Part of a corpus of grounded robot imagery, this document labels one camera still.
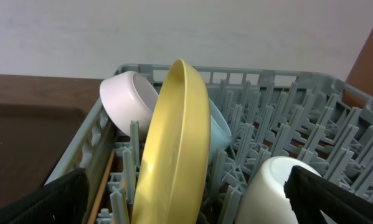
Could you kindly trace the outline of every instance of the white cup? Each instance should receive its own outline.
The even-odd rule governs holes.
[[[269,158],[248,186],[236,214],[236,224],[298,224],[283,190],[295,165],[320,176],[312,167],[297,159],[283,156]]]
[[[145,139],[158,94],[141,74],[128,71],[103,80],[100,99],[113,123],[131,136],[131,121],[139,121],[139,138]]]

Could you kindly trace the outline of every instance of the dish rack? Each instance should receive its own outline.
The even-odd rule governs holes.
[[[246,188],[273,156],[297,158],[326,180],[373,203],[373,97],[323,73],[194,68],[232,133],[231,145],[219,151],[208,168],[197,223],[233,223]],[[144,75],[159,92],[162,82],[156,75],[168,71],[169,65],[127,64],[115,75],[130,70]],[[342,99],[348,94],[364,105],[345,104]],[[127,204],[133,203],[141,157],[134,149],[143,148],[138,123],[130,125],[130,141],[120,141],[124,134],[97,100],[46,182],[76,167],[86,168],[90,194],[83,223],[112,150],[124,166],[122,172],[110,173],[107,182],[113,211],[101,209],[96,223],[129,223]]]

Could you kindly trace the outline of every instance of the brown countertop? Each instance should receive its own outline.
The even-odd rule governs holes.
[[[0,75],[0,208],[45,183],[101,80]]]
[[[85,114],[99,97],[102,80],[0,75],[0,103],[79,108]]]

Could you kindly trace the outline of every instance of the yellow plastic plate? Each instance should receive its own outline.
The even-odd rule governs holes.
[[[200,74],[182,59],[161,88],[136,186],[132,223],[195,224],[210,148],[210,108]]]

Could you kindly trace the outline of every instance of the wooden stick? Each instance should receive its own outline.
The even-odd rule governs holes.
[[[113,150],[107,162],[106,170],[105,170],[105,173],[103,174],[102,181],[100,182],[99,190],[98,190],[97,196],[95,197],[95,202],[93,203],[91,213],[89,215],[88,224],[95,224],[97,220],[100,202],[102,201],[103,193],[105,193],[105,190],[106,190],[107,179],[109,178],[114,155],[115,155],[115,151]]]

